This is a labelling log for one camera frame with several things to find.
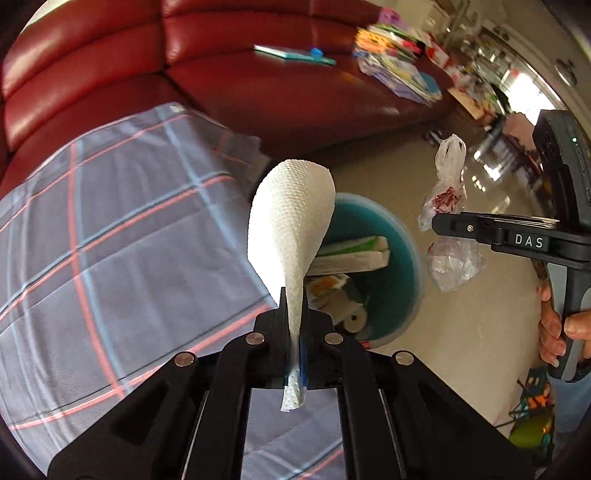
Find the metal screw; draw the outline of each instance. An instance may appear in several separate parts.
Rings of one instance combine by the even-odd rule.
[[[410,352],[398,352],[394,358],[399,365],[408,366],[414,362],[414,357]]]
[[[338,345],[343,342],[343,336],[337,332],[330,332],[324,336],[324,341],[329,345]]]
[[[194,361],[194,355],[189,352],[181,352],[176,357],[174,357],[174,363],[177,367],[188,367]]]
[[[265,341],[265,336],[259,332],[251,332],[246,336],[246,342],[249,345],[260,345]]]

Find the blue sleeve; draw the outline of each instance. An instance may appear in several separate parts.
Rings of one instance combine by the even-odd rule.
[[[554,455],[564,448],[591,404],[591,374],[575,383],[548,375],[554,393]]]

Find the device handle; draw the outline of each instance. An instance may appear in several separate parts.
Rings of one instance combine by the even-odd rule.
[[[564,321],[573,313],[591,310],[591,272],[550,263],[547,268],[554,309],[562,321],[561,337],[566,343],[566,353],[558,357],[558,367],[548,365],[548,373],[554,378],[570,381],[577,372],[584,342],[573,340],[564,333]]]

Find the pile of books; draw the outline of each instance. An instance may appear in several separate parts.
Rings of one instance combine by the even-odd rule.
[[[417,70],[414,62],[425,44],[416,36],[388,24],[360,28],[354,55],[360,70],[377,78],[396,95],[432,105],[441,100],[435,80]]]

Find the hand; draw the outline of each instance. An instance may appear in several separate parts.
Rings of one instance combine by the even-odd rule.
[[[550,285],[544,284],[539,292],[542,300],[541,320],[538,324],[540,357],[544,362],[558,367],[557,356],[566,353],[566,343],[560,338],[562,322],[552,308]],[[573,340],[585,340],[580,361],[591,358],[591,312],[575,313],[568,317],[564,323],[564,332]]]

